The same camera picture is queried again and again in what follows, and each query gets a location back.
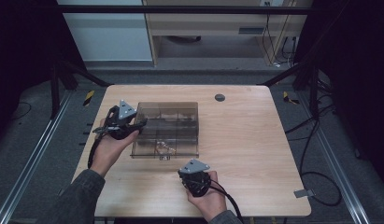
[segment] cabinet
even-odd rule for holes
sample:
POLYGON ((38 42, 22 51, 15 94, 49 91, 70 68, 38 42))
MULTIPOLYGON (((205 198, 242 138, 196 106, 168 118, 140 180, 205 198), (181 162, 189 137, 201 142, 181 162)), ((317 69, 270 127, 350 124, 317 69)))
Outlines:
MULTIPOLYGON (((258 7, 263 0, 143 0, 145 6, 241 6, 258 7)), ((310 7, 312 0, 283 0, 282 7, 310 7)), ((146 14, 150 49, 157 64, 161 37, 166 35, 251 35, 263 51, 268 64, 274 61, 285 36, 298 36, 306 16, 249 14, 146 14)))

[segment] hand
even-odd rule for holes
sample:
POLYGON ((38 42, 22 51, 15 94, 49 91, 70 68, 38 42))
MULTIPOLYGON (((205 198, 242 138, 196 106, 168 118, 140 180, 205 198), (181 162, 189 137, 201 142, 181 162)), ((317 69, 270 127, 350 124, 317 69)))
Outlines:
MULTIPOLYGON (((208 174, 211 180, 218 182, 218 174, 216 171, 210 171, 208 174)), ((220 189, 220 187, 213 181, 211 182, 211 186, 220 189)), ((224 195, 215 189, 209 189, 206 195, 198 198, 194 198, 188 190, 186 190, 186 193, 188 194, 188 201, 194 204, 194 206, 200 210, 207 222, 211 221, 212 218, 227 210, 224 195)))
MULTIPOLYGON (((105 119, 101 119, 101 127, 104 126, 104 123, 105 119)), ((94 170, 100 176, 105 177, 110 167, 117 161, 124 149, 136 140, 138 134, 139 131, 134 131, 121 140, 116 140, 112 138, 110 134, 106 134, 95 150, 90 169, 94 170)))

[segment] wire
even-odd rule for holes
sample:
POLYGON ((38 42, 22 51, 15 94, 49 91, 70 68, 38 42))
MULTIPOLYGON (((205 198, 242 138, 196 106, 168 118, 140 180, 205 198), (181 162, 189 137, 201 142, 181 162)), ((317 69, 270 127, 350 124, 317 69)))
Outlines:
POLYGON ((235 202, 235 200, 233 199, 232 196, 230 196, 230 194, 228 194, 226 192, 226 190, 220 185, 220 183, 218 183, 217 181, 215 180, 211 180, 212 182, 216 183, 221 189, 218 189, 218 188, 215 188, 215 187, 212 187, 212 186, 209 186, 211 189, 214 189, 218 192, 220 192, 221 194, 223 194, 224 196, 226 196, 229 201, 232 203, 233 207, 235 208, 235 212, 237 213, 237 217, 238 219, 240 219, 241 223, 244 223, 244 219, 242 218, 241 216, 241 212, 240 212, 240 209, 238 208, 238 204, 235 202))
POLYGON ((273 40, 271 39, 271 35, 270 35, 270 30, 268 28, 268 22, 270 20, 270 14, 267 14, 267 20, 266 20, 266 25, 265 25, 265 29, 263 31, 263 38, 262 38, 262 45, 263 45, 263 48, 264 48, 264 51, 267 55, 267 58, 268 58, 268 61, 271 63, 271 64, 274 64, 274 62, 271 61, 269 55, 268 55, 268 51, 267 51, 267 48, 265 47, 265 44, 264 44, 264 36, 265 36, 265 33, 267 31, 268 33, 268 37, 270 39, 270 43, 271 43, 271 47, 273 49, 273 55, 274 55, 274 60, 277 60, 279 62, 279 64, 282 64, 282 63, 286 63, 286 62, 282 62, 281 60, 279 60, 276 56, 276 51, 274 50, 274 44, 273 44, 273 40))
POLYGON ((28 108, 28 111, 26 111, 25 113, 23 113, 22 115, 16 117, 16 118, 12 118, 11 120, 15 120, 15 119, 20 119, 20 118, 23 118, 25 115, 27 115, 31 110, 32 110, 32 106, 31 104, 29 103, 26 103, 26 102, 19 102, 19 105, 28 105, 29 108, 28 108))
MULTIPOLYGON (((283 24, 283 26, 282 26, 282 31, 283 31, 284 28, 285 28, 285 25, 286 25, 286 22, 287 22, 289 16, 290 16, 290 15, 287 15, 287 18, 285 19, 285 22, 284 22, 284 24, 283 24)), ((266 55, 267 55, 268 61, 269 61, 271 64, 274 64, 274 62, 272 62, 271 59, 270 59, 270 57, 268 56, 267 48, 266 48, 265 45, 264 45, 264 36, 265 36, 266 31, 267 31, 267 34, 268 34, 268 37, 269 37, 269 40, 270 40, 271 48, 272 48, 272 50, 273 50, 274 60, 277 60, 279 64, 287 63, 287 64, 289 65, 289 58, 288 58, 288 60, 287 60, 286 62, 283 62, 283 61, 281 61, 279 58, 277 58, 276 51, 275 51, 275 49, 274 49, 273 40, 272 40, 271 35, 270 35, 270 29, 268 28, 269 20, 270 20, 270 14, 267 14, 266 25, 265 25, 265 29, 264 29, 264 31, 263 31, 263 38, 262 38, 263 48, 264 48, 264 51, 265 51, 265 53, 266 53, 266 55)), ((286 43, 286 42, 284 42, 284 45, 282 46, 282 56, 283 56, 283 52, 284 52, 283 50, 284 50, 285 43, 286 43)))
POLYGON ((293 139, 288 139, 288 142, 291 142, 291 141, 299 141, 299 140, 304 140, 304 139, 307 139, 308 137, 301 137, 301 138, 293 138, 293 139))
MULTIPOLYGON (((107 120, 108 120, 108 118, 110 118, 111 114, 112 114, 112 109, 109 109, 109 111, 107 112, 107 117, 105 118, 105 122, 104 122, 103 127, 107 126, 107 120)), ((95 154, 95 150, 98 148, 99 144, 101 143, 102 138, 104 138, 104 136, 106 136, 106 135, 107 135, 107 133, 99 133, 98 136, 95 138, 95 140, 92 144, 92 149, 90 150, 89 159, 87 161, 87 168, 89 168, 89 169, 91 168, 92 162, 93 162, 93 157, 95 154)))
MULTIPOLYGON (((201 185, 201 186, 204 186, 204 187, 206 186, 205 183, 200 183, 200 182, 193 181, 193 180, 189 180, 189 179, 188 179, 188 180, 183 180, 183 181, 187 181, 187 182, 189 182, 189 183, 193 183, 193 184, 201 185)), ((242 216, 241 216, 240 209, 239 209, 239 207, 238 207, 238 204, 235 202, 235 199, 233 199, 233 197, 232 197, 230 194, 228 194, 228 193, 226 192, 226 190, 224 189, 224 187, 223 187, 220 183, 218 183, 217 181, 215 181, 215 180, 213 180, 213 179, 211 179, 211 181, 214 182, 214 183, 216 183, 216 184, 220 187, 220 189, 218 189, 218 188, 216 188, 216 187, 213 187, 213 186, 211 186, 211 185, 209 185, 209 187, 210 187, 211 189, 214 189, 214 190, 216 190, 217 192, 223 194, 224 196, 226 196, 226 197, 229 199, 230 203, 232 203, 233 207, 235 208, 235 212, 236 212, 236 214, 237 214, 238 219, 241 221, 241 223, 244 223, 244 219, 243 219, 242 216)))
POLYGON ((294 66, 293 59, 294 59, 294 56, 295 56, 295 53, 296 53, 295 52, 296 51, 295 50, 295 48, 296 48, 296 37, 293 37, 292 40, 293 40, 293 47, 292 47, 292 51, 291 52, 285 52, 285 50, 284 50, 285 49, 285 45, 288 42, 288 37, 287 36, 285 37, 284 43, 282 44, 282 48, 281 48, 282 57, 287 59, 287 64, 288 64, 288 66, 290 68, 294 66))
POLYGON ((328 93, 333 93, 334 92, 333 87, 330 84, 322 81, 320 78, 318 79, 318 88, 321 91, 325 91, 325 92, 328 92, 328 93))
MULTIPOLYGON (((326 96, 329 96, 329 95, 322 95, 318 100, 320 100, 320 99, 322 99, 323 97, 326 97, 326 96)), ((324 113, 327 109, 332 108, 333 106, 334 106, 334 104, 331 104, 331 105, 327 105, 327 106, 321 108, 321 109, 320 109, 320 112, 319 112, 320 117, 325 116, 326 113, 325 113, 324 115, 322 115, 322 113, 324 113)), ((311 117, 311 118, 309 118, 309 119, 306 119, 305 121, 301 122, 300 124, 296 125, 295 127, 289 129, 288 131, 285 131, 285 133, 292 133, 292 132, 294 132, 294 131, 300 129, 301 127, 307 125, 307 124, 308 124, 310 121, 312 121, 312 120, 314 120, 313 117, 311 117)))
MULTIPOLYGON (((333 105, 325 106, 324 109, 321 110, 321 112, 322 112, 322 111, 325 111, 327 108, 330 108, 331 106, 333 106, 333 105)), ((312 119, 312 118, 307 119, 306 121, 302 122, 303 125, 298 125, 298 126, 304 126, 304 125, 306 125, 306 123, 310 122, 311 119, 312 119)), ((300 175, 301 177, 303 177, 303 176, 305 176, 305 175, 319 175, 319 176, 324 177, 325 179, 329 180, 329 181, 334 185, 334 187, 336 188, 336 191, 338 192, 338 197, 337 197, 336 202, 335 202, 335 203, 326 203, 326 202, 324 202, 324 201, 318 199, 315 195, 312 196, 312 198, 313 198, 315 201, 317 201, 318 203, 321 203, 321 204, 323 204, 323 205, 325 205, 325 206, 338 206, 338 205, 341 203, 343 197, 342 197, 340 188, 337 186, 337 184, 336 184, 336 183, 335 183, 329 176, 324 175, 324 174, 319 173, 319 172, 312 172, 312 171, 309 171, 309 172, 303 172, 303 165, 304 165, 304 162, 305 162, 305 157, 306 157, 306 153, 307 153, 308 145, 309 145, 309 143, 310 143, 310 141, 311 141, 311 139, 312 139, 313 134, 317 131, 317 129, 318 129, 319 126, 320 126, 320 119, 319 119, 319 118, 316 118, 315 121, 316 121, 316 122, 314 123, 313 129, 311 130, 311 132, 310 132, 310 134, 309 134, 309 136, 308 136, 308 138, 307 138, 307 142, 306 142, 306 144, 305 144, 305 148, 303 149, 303 152, 302 152, 302 158, 300 159, 300 163, 299 163, 299 175, 300 175)), ((303 178, 302 178, 302 183, 303 183, 303 186, 304 186, 305 189, 306 189, 306 184, 305 184, 305 182, 303 181, 303 178)))

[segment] gray carpet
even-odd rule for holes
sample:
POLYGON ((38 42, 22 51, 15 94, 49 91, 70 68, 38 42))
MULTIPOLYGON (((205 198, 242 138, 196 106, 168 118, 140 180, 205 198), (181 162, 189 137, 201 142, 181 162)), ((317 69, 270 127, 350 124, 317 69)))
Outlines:
MULTIPOLYGON (((254 85, 261 83, 277 74, 278 71, 124 71, 96 74, 108 82, 117 84, 239 84, 254 85)), ((78 77, 79 87, 72 95, 70 106, 51 139, 36 173, 26 189, 20 203, 13 214, 14 219, 34 219, 46 211, 55 201, 61 189, 70 183, 79 156, 87 140, 85 132, 91 129, 92 123, 102 97, 104 88, 92 84, 85 78, 78 77), (95 90, 89 106, 83 106, 88 91, 95 90)), ((292 90, 290 80, 285 80, 271 88, 284 130, 289 130, 307 119, 307 114, 301 105, 283 101, 283 92, 287 91, 291 99, 297 99, 292 90)), ((21 98, 32 106, 31 111, 20 119, 11 121, 0 141, 0 205, 7 197, 12 185, 17 180, 23 165, 27 162, 35 144, 43 133, 50 117, 50 84, 42 83, 26 91, 21 98)), ((320 106, 331 103, 329 98, 322 99, 320 106)), ((27 111, 26 105, 21 104, 16 117, 27 111)), ((324 130, 336 156, 345 168, 352 186, 372 223, 384 223, 384 186, 368 161, 354 157, 352 144, 348 140, 336 114, 331 111, 321 118, 321 128, 324 130)), ((289 139, 308 136, 312 126, 305 127, 288 134, 289 139)), ((306 140, 290 141, 293 157, 299 164, 301 153, 306 140)), ((314 135, 306 153, 304 171, 317 171, 332 177, 326 160, 322 157, 320 144, 314 135)), ((334 186, 326 179, 309 175, 304 178, 308 188, 317 193, 317 197, 327 203, 333 203, 337 198, 334 186)), ((338 206, 330 207, 310 199, 312 214, 308 217, 288 218, 288 223, 354 223, 348 208, 342 201, 338 206)), ((277 217, 281 223, 283 217, 277 217)), ((271 217, 256 217, 255 223, 272 223, 271 217)))

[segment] aluminum rail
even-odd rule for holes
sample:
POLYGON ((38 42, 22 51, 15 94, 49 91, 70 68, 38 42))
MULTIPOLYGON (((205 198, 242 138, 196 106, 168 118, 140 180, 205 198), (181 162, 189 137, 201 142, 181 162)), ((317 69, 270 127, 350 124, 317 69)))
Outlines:
MULTIPOLYGON (((305 108, 306 113, 311 117, 306 95, 300 92, 297 92, 297 95, 299 96, 299 99, 301 100, 301 103, 305 108)), ((346 203, 349 213, 354 219, 354 222, 356 224, 371 223, 363 209, 363 206, 361 205, 361 202, 354 188, 348 180, 346 172, 344 171, 339 160, 335 156, 334 151, 332 150, 331 145, 326 139, 325 133, 323 132, 321 127, 319 127, 317 130, 317 137, 320 141, 323 157, 328 162, 329 169, 331 170, 331 173, 334 176, 334 180, 341 190, 344 202, 346 203)))
POLYGON ((46 130, 41 135, 34 151, 29 157, 28 162, 24 166, 17 182, 13 186, 13 189, 8 194, 5 202, 0 207, 0 224, 6 224, 10 221, 10 218, 16 209, 23 193, 25 192, 29 181, 35 173, 36 167, 40 162, 52 136, 55 133, 55 130, 58 127, 61 119, 63 118, 64 112, 69 104, 69 100, 72 96, 72 91, 66 91, 61 102, 61 109, 58 112, 57 116, 54 119, 49 121, 49 124, 46 127, 46 130))

